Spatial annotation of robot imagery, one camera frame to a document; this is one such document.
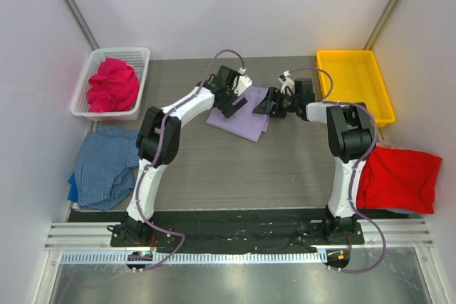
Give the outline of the purple t shirt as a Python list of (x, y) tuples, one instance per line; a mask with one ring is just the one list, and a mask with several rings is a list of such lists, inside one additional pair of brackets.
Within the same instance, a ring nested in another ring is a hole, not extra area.
[(267, 88), (251, 86), (242, 94), (247, 103), (233, 116), (226, 118), (220, 110), (213, 108), (206, 123), (246, 140), (258, 142), (261, 135), (267, 133), (269, 116), (256, 114), (253, 111), (263, 101), (267, 93)]

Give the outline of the yellow plastic tray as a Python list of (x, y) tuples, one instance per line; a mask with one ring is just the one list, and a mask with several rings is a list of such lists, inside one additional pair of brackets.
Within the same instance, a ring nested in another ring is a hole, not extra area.
[(365, 103), (379, 127), (395, 122), (395, 113), (376, 56), (369, 50), (318, 50), (321, 93), (330, 101)]

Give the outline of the white plastic basket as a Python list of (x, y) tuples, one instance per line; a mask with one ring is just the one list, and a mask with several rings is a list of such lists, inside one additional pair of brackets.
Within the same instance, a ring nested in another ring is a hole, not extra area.
[[(106, 58), (115, 58), (126, 62), (135, 69), (140, 87), (135, 104), (131, 110), (123, 112), (90, 112), (86, 93), (90, 85), (89, 79), (98, 70), (99, 65)], [(140, 114), (140, 104), (142, 101), (147, 70), (150, 61), (150, 50), (145, 47), (114, 47), (99, 48), (91, 52), (81, 71), (76, 90), (71, 101), (71, 113), (77, 117), (85, 117), (89, 120), (100, 121), (132, 121), (136, 120)]]

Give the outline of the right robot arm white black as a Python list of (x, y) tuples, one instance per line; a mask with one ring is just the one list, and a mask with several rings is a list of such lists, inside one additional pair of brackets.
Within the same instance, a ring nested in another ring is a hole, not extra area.
[(336, 168), (321, 233), (329, 243), (342, 242), (356, 232), (356, 195), (366, 159), (375, 148), (375, 120), (364, 103), (317, 102), (309, 78), (282, 75), (279, 81), (281, 87), (270, 87), (253, 113), (277, 118), (293, 113), (303, 121), (326, 125)]

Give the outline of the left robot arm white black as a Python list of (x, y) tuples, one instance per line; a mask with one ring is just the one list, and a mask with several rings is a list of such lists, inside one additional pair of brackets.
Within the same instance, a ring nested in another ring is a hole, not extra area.
[(136, 140), (138, 178), (125, 218), (115, 228), (113, 238), (136, 246), (146, 245), (155, 230), (150, 219), (154, 214), (155, 197), (167, 166), (176, 158), (181, 129), (198, 115), (212, 108), (225, 118), (232, 117), (247, 100), (242, 94), (252, 85), (241, 67), (233, 70), (225, 65), (208, 79), (199, 82), (189, 94), (163, 108), (147, 110)]

